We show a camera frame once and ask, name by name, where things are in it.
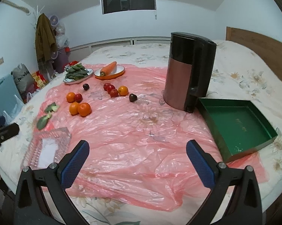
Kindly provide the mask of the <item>white plate blue rim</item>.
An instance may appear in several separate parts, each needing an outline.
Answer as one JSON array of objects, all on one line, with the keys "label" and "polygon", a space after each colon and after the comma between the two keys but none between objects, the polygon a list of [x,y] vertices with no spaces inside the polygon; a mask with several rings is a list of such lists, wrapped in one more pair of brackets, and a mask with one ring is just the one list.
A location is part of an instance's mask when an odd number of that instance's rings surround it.
[{"label": "white plate blue rim", "polygon": [[93,75],[93,70],[92,69],[87,69],[87,74],[84,77],[77,77],[75,76],[74,79],[69,79],[69,78],[64,78],[63,79],[63,83],[67,84],[67,85],[73,85],[73,84],[79,84],[85,80],[87,80],[88,78],[90,78]]}]

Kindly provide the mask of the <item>dark plum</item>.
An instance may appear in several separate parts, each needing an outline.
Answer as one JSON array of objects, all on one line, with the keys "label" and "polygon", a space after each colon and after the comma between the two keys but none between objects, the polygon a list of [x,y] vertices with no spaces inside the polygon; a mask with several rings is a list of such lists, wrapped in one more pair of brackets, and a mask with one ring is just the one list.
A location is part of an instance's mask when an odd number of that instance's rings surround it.
[{"label": "dark plum", "polygon": [[89,84],[84,84],[84,85],[83,85],[83,89],[84,89],[85,91],[87,91],[89,88],[90,88],[90,87],[89,87]]},{"label": "dark plum", "polygon": [[129,95],[129,101],[130,102],[135,102],[137,100],[137,95],[135,95],[135,94],[130,94]]}]

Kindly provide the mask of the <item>green shallow box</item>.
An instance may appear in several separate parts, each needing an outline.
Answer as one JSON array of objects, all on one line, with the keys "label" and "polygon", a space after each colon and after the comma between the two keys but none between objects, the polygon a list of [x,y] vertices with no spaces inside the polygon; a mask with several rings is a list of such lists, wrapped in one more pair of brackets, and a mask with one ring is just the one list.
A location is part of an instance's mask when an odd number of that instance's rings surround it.
[{"label": "green shallow box", "polygon": [[265,148],[278,136],[250,100],[200,98],[196,107],[205,119],[225,163]]}]

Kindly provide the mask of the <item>grey shopping bag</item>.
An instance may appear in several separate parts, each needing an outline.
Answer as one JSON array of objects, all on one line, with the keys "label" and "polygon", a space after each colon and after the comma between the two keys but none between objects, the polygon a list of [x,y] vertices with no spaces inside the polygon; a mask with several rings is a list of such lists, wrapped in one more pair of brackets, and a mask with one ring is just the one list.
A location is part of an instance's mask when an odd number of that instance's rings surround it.
[{"label": "grey shopping bag", "polygon": [[19,64],[11,71],[14,82],[18,91],[22,94],[27,92],[31,87],[34,87],[34,78],[24,64]]}]

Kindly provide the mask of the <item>small orange group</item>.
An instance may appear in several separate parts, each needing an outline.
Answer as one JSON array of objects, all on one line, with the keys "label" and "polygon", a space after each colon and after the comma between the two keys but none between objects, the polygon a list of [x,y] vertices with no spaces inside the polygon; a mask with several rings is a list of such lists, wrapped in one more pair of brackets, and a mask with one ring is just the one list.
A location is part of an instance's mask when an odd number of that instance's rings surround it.
[{"label": "small orange group", "polygon": [[78,107],[79,107],[79,103],[78,102],[73,102],[70,104],[69,106],[69,112],[71,115],[77,115],[78,114]]}]

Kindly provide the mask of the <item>white coat rack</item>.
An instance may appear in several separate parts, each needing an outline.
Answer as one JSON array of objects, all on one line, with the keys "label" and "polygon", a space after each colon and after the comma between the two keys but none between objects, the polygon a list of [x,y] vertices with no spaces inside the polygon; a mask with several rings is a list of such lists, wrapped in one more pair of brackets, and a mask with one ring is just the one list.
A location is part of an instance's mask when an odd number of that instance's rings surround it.
[{"label": "white coat rack", "polygon": [[39,5],[37,5],[36,8],[34,8],[34,10],[32,12],[33,18],[34,18],[34,22],[32,23],[32,26],[35,30],[37,28],[38,19],[39,19],[40,15],[42,14],[44,7],[45,6],[39,8]]}]

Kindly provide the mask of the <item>pile of green leaves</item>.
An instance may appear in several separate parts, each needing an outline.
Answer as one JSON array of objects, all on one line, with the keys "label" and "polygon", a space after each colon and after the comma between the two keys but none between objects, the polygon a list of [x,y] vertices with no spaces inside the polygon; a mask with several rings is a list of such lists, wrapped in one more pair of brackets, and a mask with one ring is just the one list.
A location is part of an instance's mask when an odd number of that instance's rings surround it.
[{"label": "pile of green leaves", "polygon": [[74,64],[66,69],[65,78],[74,79],[75,76],[84,77],[87,74],[87,69],[81,64]]}]

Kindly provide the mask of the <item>red apple group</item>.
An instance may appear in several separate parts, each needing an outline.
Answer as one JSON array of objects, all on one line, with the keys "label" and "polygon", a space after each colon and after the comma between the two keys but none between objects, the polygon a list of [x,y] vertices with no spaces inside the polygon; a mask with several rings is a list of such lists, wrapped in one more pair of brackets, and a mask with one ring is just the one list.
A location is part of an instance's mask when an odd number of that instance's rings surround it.
[{"label": "red apple group", "polygon": [[75,95],[75,102],[80,103],[83,100],[83,96],[81,94]]}]

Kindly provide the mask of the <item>green leaf piece lower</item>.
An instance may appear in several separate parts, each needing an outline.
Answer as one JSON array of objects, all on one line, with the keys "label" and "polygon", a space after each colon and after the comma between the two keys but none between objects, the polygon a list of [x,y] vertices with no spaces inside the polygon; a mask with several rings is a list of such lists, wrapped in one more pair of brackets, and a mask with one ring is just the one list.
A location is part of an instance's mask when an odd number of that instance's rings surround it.
[{"label": "green leaf piece lower", "polygon": [[48,113],[44,116],[42,116],[38,121],[37,121],[37,124],[36,124],[36,128],[40,131],[42,129],[44,129],[47,124],[48,124],[48,121],[49,119],[52,117],[52,114],[51,113]]}]

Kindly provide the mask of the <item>wooden headboard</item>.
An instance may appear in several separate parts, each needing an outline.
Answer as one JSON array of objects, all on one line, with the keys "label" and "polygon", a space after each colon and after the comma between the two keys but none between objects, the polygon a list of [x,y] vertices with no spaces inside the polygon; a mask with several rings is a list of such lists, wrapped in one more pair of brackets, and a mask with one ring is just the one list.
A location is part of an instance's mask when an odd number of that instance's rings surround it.
[{"label": "wooden headboard", "polygon": [[226,40],[254,51],[282,81],[282,42],[263,34],[234,27],[226,28]]}]

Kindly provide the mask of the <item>pink plastic sheet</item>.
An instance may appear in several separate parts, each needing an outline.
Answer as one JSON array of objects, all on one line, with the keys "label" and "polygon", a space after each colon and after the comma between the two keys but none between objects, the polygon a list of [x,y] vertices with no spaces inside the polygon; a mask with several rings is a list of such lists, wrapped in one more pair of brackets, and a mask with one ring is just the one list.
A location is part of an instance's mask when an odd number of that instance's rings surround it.
[{"label": "pink plastic sheet", "polygon": [[[126,86],[137,95],[110,97],[104,82],[95,77],[81,84],[59,83],[41,101],[33,125],[44,116],[45,108],[55,102],[59,109],[45,129],[68,128],[72,150],[86,140],[90,154],[67,193],[72,197],[109,198],[130,205],[171,212],[180,208],[185,197],[207,197],[186,155],[186,143],[195,139],[202,149],[220,161],[221,155],[207,125],[198,111],[186,113],[168,106],[162,97],[166,69],[126,65],[123,76],[113,79],[115,87]],[[66,95],[81,94],[92,112],[82,117],[71,115]]]}]

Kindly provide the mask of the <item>orange rimmed white dish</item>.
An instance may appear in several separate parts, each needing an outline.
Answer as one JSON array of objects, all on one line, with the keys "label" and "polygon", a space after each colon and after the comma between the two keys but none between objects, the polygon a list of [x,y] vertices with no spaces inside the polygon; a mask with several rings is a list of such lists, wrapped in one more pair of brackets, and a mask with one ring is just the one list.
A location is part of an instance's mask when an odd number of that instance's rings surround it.
[{"label": "orange rimmed white dish", "polygon": [[94,71],[94,77],[99,80],[110,80],[110,79],[115,79],[119,76],[122,76],[125,73],[125,67],[121,65],[116,65],[114,70],[107,76],[100,76],[100,69],[97,69]]}]

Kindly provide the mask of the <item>red snack packages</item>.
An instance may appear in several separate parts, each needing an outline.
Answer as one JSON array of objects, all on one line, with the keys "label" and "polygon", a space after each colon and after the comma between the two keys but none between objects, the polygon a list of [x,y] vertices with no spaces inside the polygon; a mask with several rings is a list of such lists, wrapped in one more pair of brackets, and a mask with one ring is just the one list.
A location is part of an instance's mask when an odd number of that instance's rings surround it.
[{"label": "red snack packages", "polygon": [[34,72],[32,74],[32,77],[34,79],[35,89],[44,88],[48,83],[47,80],[44,78],[44,76],[39,71]]}]

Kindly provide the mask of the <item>stacked plastic bags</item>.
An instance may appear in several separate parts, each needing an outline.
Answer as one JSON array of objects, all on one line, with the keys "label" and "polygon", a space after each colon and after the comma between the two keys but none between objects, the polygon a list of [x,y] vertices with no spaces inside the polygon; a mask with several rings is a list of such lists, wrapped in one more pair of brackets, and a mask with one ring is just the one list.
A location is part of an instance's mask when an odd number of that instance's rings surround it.
[{"label": "stacked plastic bags", "polygon": [[68,47],[69,39],[66,36],[65,25],[62,22],[60,22],[57,25],[57,27],[55,28],[55,32],[56,32],[56,43],[58,49]]}]

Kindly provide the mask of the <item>large orange group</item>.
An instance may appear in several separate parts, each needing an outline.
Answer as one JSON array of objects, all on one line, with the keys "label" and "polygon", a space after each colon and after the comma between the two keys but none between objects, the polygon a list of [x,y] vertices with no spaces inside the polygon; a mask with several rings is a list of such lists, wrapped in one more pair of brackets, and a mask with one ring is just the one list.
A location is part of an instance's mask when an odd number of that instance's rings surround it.
[{"label": "large orange group", "polygon": [[78,105],[78,114],[82,117],[88,116],[92,112],[91,106],[88,103],[80,103]]}]

